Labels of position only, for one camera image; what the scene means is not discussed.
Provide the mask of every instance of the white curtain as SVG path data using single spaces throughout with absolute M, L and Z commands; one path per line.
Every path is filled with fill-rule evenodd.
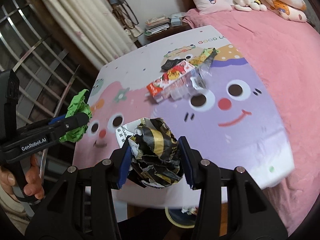
M 101 0 L 42 1 L 97 69 L 137 48 Z

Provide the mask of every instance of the blue gripper pad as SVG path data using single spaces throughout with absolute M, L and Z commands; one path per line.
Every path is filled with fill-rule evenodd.
M 131 165 L 131 160 L 132 160 L 131 147 L 128 146 L 127 150 L 125 151 L 124 157 L 122 159 L 121 165 L 119 167 L 119 179 L 117 182 L 117 186 L 119 189 L 122 188 L 123 184 L 127 180 L 129 168 Z
M 190 188 L 193 188 L 194 179 L 193 179 L 192 166 L 191 166 L 189 157 L 186 153 L 186 149 L 182 143 L 181 137 L 178 139 L 178 142 L 179 142 L 179 149 L 180 149 L 180 160 L 182 163 L 184 175 L 186 177 L 186 181 L 189 184 Z
M 65 117 L 66 117 L 66 115 L 63 114 L 63 115 L 60 115 L 60 116 L 58 116 L 58 117 L 56 117 L 56 118 L 53 118 L 53 119 L 48 123 L 48 125 L 53 124 L 53 123 L 55 123 L 55 122 L 57 122 L 57 121 L 60 121 L 60 120 L 64 119 Z

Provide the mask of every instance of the smile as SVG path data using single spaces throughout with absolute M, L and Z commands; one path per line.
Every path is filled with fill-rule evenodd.
M 93 146 L 97 147 L 97 148 L 104 148 L 107 146 L 107 143 L 103 143 L 103 144 L 97 144 L 97 141 L 94 142 Z
M 239 123 L 242 119 L 244 119 L 247 115 L 252 115 L 252 113 L 242 110 L 242 114 L 237 119 L 234 119 L 231 122 L 219 123 L 218 126 L 219 127 L 228 127 L 231 125 L 235 125 L 236 123 Z

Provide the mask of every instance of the green snack wrapper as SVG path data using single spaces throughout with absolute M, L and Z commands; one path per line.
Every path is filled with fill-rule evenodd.
M 87 91 L 88 91 L 87 89 L 83 89 L 73 97 L 68 107 L 66 118 L 73 116 L 77 113 L 86 113 L 89 116 L 89 120 L 91 119 L 92 115 L 90 111 L 90 106 L 84 102 L 84 94 Z M 72 131 L 69 131 L 64 136 L 62 136 L 59 141 L 60 142 L 65 142 L 65 141 L 77 142 L 82 138 L 83 134 L 87 131 L 87 128 L 88 128 L 88 125 L 84 125 Z
M 183 176 L 178 141 L 162 118 L 142 118 L 129 138 L 134 158 L 131 166 L 138 180 L 147 186 L 164 188 Z

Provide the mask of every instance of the pink cartoon face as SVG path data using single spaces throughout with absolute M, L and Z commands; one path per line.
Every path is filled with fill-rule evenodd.
M 145 94 L 146 88 L 130 90 L 120 82 L 113 82 L 90 107 L 92 119 L 87 132 L 76 144 L 74 165 L 78 168 L 94 166 L 110 157 L 119 148 L 115 129 L 142 117 L 150 117 L 152 105 Z

